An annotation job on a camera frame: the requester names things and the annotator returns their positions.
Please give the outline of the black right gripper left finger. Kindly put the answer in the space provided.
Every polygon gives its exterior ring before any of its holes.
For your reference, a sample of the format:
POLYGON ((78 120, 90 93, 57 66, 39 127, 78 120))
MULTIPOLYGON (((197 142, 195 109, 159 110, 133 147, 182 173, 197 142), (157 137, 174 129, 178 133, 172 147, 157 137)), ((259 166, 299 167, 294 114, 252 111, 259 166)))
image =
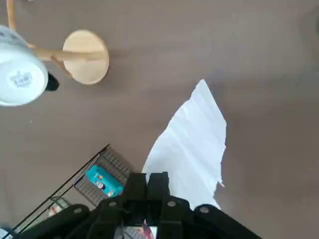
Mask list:
POLYGON ((129 175, 123 192, 102 200, 93 209, 72 205, 37 225, 19 232, 17 239, 135 239, 145 221, 145 174, 129 175))

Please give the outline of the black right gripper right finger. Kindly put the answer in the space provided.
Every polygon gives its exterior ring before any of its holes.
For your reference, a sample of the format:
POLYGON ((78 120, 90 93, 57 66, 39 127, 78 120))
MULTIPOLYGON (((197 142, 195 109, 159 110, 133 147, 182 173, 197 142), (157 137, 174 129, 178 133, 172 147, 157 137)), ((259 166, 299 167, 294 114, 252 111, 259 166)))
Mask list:
POLYGON ((158 239, 260 238, 213 205, 202 204, 192 210, 187 200, 172 196, 166 172, 150 175, 147 201, 147 223, 157 227, 158 239))

